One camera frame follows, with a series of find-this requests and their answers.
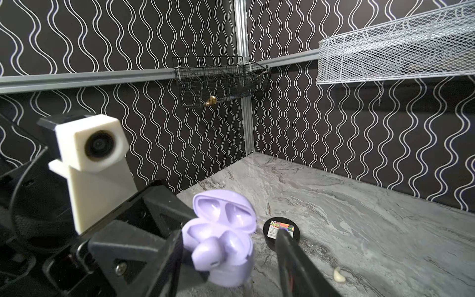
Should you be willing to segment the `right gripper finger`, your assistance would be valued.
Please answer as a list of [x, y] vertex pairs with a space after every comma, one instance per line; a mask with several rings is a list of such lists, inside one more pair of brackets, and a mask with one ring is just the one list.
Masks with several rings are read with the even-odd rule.
[[340, 295], [287, 231], [278, 231], [275, 251], [283, 296], [338, 297]]

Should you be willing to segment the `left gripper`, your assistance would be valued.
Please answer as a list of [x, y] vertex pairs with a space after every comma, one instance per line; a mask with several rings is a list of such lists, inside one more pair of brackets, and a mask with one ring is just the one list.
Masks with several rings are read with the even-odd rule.
[[197, 283], [182, 227], [194, 211], [153, 183], [49, 257], [61, 297], [174, 297]]

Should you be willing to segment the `purple earbuds pair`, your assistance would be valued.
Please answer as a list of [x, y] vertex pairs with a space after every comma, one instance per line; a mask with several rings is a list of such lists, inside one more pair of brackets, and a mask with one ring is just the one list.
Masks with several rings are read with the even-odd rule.
[[201, 241], [192, 252], [197, 271], [211, 271], [221, 265], [241, 264], [248, 255], [250, 239], [233, 231]]

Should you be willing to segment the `purple earbud charging case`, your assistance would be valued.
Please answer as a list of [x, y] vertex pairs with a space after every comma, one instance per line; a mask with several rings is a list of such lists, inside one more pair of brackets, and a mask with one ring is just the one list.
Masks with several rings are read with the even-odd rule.
[[221, 287], [243, 285], [254, 266], [251, 235], [257, 229], [256, 212], [247, 198], [226, 189], [196, 194], [196, 219], [182, 227], [184, 249], [196, 271]]

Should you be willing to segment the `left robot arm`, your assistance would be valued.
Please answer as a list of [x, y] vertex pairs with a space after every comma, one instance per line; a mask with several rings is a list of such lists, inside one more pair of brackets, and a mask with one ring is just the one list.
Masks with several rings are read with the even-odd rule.
[[156, 180], [137, 189], [121, 123], [38, 121], [45, 148], [1, 177], [1, 295], [173, 297], [204, 283], [180, 229], [190, 207]]

